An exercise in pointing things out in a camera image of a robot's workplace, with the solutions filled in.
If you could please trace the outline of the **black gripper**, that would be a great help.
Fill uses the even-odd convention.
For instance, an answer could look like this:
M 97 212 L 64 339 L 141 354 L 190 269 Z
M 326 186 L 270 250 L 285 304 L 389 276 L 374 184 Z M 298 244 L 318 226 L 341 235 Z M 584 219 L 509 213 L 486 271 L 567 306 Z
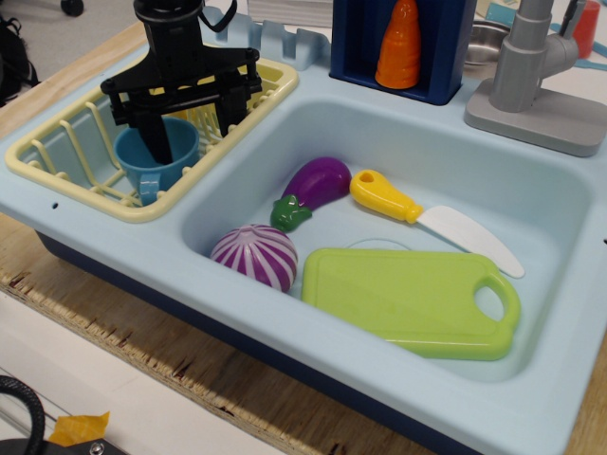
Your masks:
M 202 25 L 223 30 L 237 3 L 216 24 L 203 14 L 201 1 L 135 1 L 144 25 L 148 54 L 138 64 L 101 83 L 117 124 L 138 130 L 152 159 L 173 163 L 161 115 L 213 104 L 225 137 L 248 114 L 248 101 L 262 90 L 257 71 L 260 53 L 252 47 L 205 45 Z

